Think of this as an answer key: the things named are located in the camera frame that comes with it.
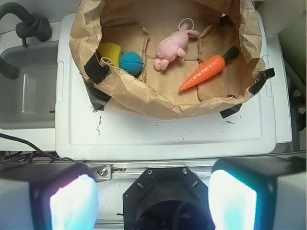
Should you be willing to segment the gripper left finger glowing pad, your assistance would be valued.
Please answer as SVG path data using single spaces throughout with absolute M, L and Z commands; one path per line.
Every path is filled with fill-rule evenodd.
M 92 230 L 99 195 L 84 163 L 2 163 L 2 230 Z

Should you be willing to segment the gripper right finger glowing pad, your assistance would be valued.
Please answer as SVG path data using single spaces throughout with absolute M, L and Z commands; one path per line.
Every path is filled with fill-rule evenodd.
M 208 201 L 218 230 L 305 230 L 307 159 L 218 159 L 209 179 Z

